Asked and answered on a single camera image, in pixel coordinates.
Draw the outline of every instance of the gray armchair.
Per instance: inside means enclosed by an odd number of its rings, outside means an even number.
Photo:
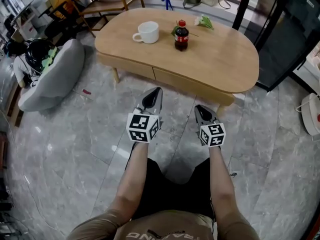
[[[59,104],[72,90],[84,67],[85,49],[76,39],[67,41],[53,64],[40,76],[36,86],[21,92],[22,111],[41,111]]]

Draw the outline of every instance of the black shorts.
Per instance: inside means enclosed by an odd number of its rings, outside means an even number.
[[[158,164],[150,158],[147,159],[143,193],[132,219],[164,210],[201,214],[215,221],[211,204],[209,158],[195,167],[190,180],[185,184],[168,180],[162,174]]]

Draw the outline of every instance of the person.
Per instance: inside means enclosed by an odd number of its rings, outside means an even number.
[[[13,71],[21,88],[25,88],[26,83],[31,83],[31,86],[35,86],[40,77],[40,74],[37,74],[26,61],[25,53],[27,48],[28,43],[11,40],[8,41],[3,49],[8,57],[14,58]]]
[[[219,147],[186,184],[166,179],[148,158],[148,144],[135,143],[116,196],[107,211],[78,225],[67,240],[258,240],[240,213]]]

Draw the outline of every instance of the wooden coffee table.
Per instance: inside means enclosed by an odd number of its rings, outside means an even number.
[[[176,21],[186,21],[189,30],[186,51],[175,49],[171,31]],[[259,76],[259,57],[242,33],[218,22],[214,30],[195,26],[196,16],[175,11],[138,8],[113,18],[95,38],[98,60],[117,68],[189,91],[224,106],[235,101],[233,94],[252,88]],[[159,24],[159,40],[135,42],[132,35],[147,21]]]

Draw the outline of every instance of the beige t-shirt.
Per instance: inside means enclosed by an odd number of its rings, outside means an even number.
[[[164,210],[124,223],[118,211],[107,210],[77,226],[67,240],[214,240],[210,220],[186,211]],[[235,212],[218,225],[218,240],[259,237],[246,219]]]

